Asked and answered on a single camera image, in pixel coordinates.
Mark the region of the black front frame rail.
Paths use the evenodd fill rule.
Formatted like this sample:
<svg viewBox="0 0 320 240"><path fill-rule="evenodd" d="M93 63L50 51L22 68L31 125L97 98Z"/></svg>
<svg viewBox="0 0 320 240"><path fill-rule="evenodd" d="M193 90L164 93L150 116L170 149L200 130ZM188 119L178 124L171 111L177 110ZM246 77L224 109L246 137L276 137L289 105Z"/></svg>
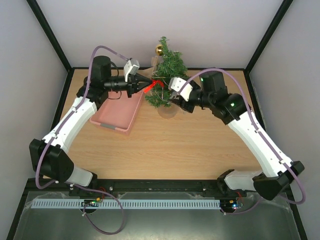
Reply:
<svg viewBox="0 0 320 240"><path fill-rule="evenodd" d="M29 178L25 185L24 193L27 191L47 191L47 192L66 192L68 196L80 197L81 199L101 196L97 192L89 192L76 186L72 187L67 183L52 183L44 189L36 186L35 179ZM105 190L113 196L124 193L188 193L202 197L214 197L227 199L238 197L237 192L246 196L247 192L254 190L242 190L236 188L231 190L222 180L141 180L141 179L97 179L89 187L94 190Z"/></svg>

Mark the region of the silver glitter star ornament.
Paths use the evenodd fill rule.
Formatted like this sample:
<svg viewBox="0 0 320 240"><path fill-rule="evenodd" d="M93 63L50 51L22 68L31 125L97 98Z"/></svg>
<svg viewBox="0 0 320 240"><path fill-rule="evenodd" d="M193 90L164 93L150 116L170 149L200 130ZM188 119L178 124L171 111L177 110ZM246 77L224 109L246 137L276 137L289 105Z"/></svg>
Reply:
<svg viewBox="0 0 320 240"><path fill-rule="evenodd" d="M180 95L177 92L172 92L170 95L170 100L175 100L178 99L180 97Z"/></svg>

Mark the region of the red ribbon bow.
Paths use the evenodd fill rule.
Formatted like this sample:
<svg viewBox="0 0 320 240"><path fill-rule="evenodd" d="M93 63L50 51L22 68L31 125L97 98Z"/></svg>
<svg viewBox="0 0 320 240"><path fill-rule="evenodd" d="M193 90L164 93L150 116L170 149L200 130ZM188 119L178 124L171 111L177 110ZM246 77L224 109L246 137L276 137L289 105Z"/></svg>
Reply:
<svg viewBox="0 0 320 240"><path fill-rule="evenodd" d="M159 80L159 79L152 79L152 83L146 87L143 92L146 94L148 93L149 91L151 91L152 88L154 88L156 85L159 85L161 88L164 88L164 83L162 80Z"/></svg>

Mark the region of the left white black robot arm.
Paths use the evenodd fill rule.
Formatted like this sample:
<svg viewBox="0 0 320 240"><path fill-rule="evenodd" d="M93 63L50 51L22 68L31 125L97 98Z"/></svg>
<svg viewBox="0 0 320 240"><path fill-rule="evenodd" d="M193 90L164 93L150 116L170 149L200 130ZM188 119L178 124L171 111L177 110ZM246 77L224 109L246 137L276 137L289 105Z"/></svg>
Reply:
<svg viewBox="0 0 320 240"><path fill-rule="evenodd" d="M52 183L69 183L88 187L96 174L77 167L68 156L70 146L85 123L100 109L110 92L125 91L128 97L148 87L152 81L138 73L138 60L130 58L123 68L123 75L113 76L112 62L107 56L92 59L87 77L78 90L70 109L60 122L41 140L33 139L29 152L36 186L40 176L51 178Z"/></svg>

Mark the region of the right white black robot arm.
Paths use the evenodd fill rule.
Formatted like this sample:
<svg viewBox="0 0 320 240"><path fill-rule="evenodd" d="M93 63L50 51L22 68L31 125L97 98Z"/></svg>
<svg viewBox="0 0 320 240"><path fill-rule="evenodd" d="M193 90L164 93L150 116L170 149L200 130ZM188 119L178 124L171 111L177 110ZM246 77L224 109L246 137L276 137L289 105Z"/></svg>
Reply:
<svg viewBox="0 0 320 240"><path fill-rule="evenodd" d="M269 137L252 111L244 91L229 93L224 75L235 84L234 76L220 68L207 68L187 80L173 77L168 85L170 102L192 113L196 106L208 108L212 114L233 130L258 161L260 171L230 169L218 178L218 191L229 196L235 190L254 191L266 200L275 197L295 181L306 200L305 189L298 175L305 169L300 161L293 161Z"/></svg>

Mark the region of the gold bauble ornament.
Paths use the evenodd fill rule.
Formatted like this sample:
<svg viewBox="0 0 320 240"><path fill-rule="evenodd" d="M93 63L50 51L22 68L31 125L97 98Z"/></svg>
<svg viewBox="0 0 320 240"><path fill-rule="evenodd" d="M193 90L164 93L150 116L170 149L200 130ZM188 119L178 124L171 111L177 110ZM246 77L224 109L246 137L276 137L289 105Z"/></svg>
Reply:
<svg viewBox="0 0 320 240"><path fill-rule="evenodd" d="M158 44L156 47L155 47L155 54L157 56L162 56L164 53L163 53L163 45L162 44Z"/></svg>

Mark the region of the round wooden tree base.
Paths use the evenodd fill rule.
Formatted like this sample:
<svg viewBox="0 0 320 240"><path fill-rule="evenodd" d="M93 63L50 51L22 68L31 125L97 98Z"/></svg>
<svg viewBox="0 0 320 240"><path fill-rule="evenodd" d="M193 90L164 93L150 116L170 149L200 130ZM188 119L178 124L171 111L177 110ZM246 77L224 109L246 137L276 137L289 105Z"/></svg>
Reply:
<svg viewBox="0 0 320 240"><path fill-rule="evenodd" d="M171 106L162 105L157 109L158 114L164 119L171 119L175 117L178 111L179 108L174 104Z"/></svg>

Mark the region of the pink perforated plastic basket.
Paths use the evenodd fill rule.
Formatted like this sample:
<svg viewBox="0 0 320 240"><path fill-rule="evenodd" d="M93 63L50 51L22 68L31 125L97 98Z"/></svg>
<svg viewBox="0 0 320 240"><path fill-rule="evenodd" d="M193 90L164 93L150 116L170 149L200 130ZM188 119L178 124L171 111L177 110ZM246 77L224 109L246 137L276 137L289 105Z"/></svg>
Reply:
<svg viewBox="0 0 320 240"><path fill-rule="evenodd" d="M126 91L112 91L89 121L99 128L129 135L144 96L142 91L131 97L127 96Z"/></svg>

